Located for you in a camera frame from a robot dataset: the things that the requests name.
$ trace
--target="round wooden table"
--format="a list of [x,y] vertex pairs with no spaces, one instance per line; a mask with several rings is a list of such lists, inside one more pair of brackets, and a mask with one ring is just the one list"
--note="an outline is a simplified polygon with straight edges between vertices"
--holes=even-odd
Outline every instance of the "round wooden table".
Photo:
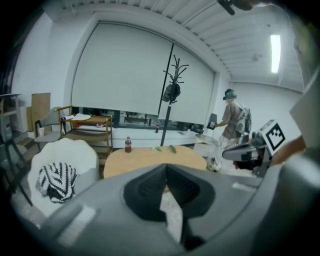
[[186,146],[175,146],[176,153],[168,146],[160,148],[162,152],[153,151],[151,147],[132,148],[130,153],[126,153],[124,148],[116,150],[105,161],[104,178],[160,164],[182,165],[199,170],[207,167],[205,159]]

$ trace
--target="coat rack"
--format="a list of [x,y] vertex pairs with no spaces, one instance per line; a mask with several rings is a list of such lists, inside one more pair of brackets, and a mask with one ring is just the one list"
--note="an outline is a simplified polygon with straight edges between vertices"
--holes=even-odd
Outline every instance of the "coat rack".
[[183,71],[185,71],[187,68],[187,66],[189,65],[181,65],[180,66],[180,58],[178,58],[178,60],[176,59],[176,56],[173,55],[174,57],[174,60],[175,60],[175,65],[171,65],[171,66],[174,66],[175,67],[175,72],[174,72],[174,77],[168,72],[168,71],[163,71],[165,72],[166,74],[168,74],[172,80],[172,87],[171,87],[171,92],[170,92],[170,101],[169,101],[169,106],[168,106],[168,109],[166,111],[166,117],[165,117],[165,121],[164,121],[164,127],[163,127],[163,133],[162,133],[162,139],[161,139],[161,144],[160,146],[163,146],[164,145],[164,142],[165,142],[165,137],[166,137],[166,132],[167,132],[167,128],[168,128],[168,123],[169,123],[169,116],[170,116],[170,111],[171,111],[171,105],[174,103],[172,102],[173,100],[173,97],[174,97],[174,92],[175,92],[175,89],[176,89],[176,84],[183,84],[184,82],[179,82],[178,79],[181,78],[181,74]]

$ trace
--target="hat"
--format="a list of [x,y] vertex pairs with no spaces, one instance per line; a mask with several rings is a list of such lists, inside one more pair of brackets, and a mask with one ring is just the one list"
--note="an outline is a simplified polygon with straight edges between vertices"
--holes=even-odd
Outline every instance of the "hat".
[[228,100],[228,99],[236,99],[237,98],[237,95],[235,94],[235,91],[232,90],[232,89],[227,89],[225,92],[224,92],[224,97],[223,97],[223,100]]

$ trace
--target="backpack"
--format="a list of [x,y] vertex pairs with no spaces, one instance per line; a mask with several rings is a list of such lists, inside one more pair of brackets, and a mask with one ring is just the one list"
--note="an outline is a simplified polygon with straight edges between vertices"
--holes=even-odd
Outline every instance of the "backpack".
[[244,133],[250,134],[251,131],[251,113],[250,108],[241,106],[237,103],[238,107],[241,109],[238,120],[235,122],[235,130],[243,135]]
[[[170,94],[171,94],[171,90],[172,90],[172,83],[170,83],[166,89],[165,89],[165,92],[162,96],[162,100],[164,102],[169,102],[170,101]],[[173,97],[172,97],[172,103],[175,103],[176,102],[176,98],[180,95],[181,91],[180,91],[180,86],[179,84],[175,84],[175,88],[174,88],[174,92],[173,92]]]

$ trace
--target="person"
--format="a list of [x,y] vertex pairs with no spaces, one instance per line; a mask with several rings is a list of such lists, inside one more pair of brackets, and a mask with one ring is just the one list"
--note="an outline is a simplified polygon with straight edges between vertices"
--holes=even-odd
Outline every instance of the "person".
[[223,159],[222,153],[227,148],[231,148],[237,145],[241,134],[236,131],[236,122],[241,113],[241,106],[236,101],[237,95],[232,89],[227,89],[224,92],[223,100],[226,103],[222,122],[214,125],[214,128],[225,127],[222,135],[219,138],[216,145],[212,162],[213,164],[208,167],[210,171],[220,171],[221,169],[233,168],[232,161]]

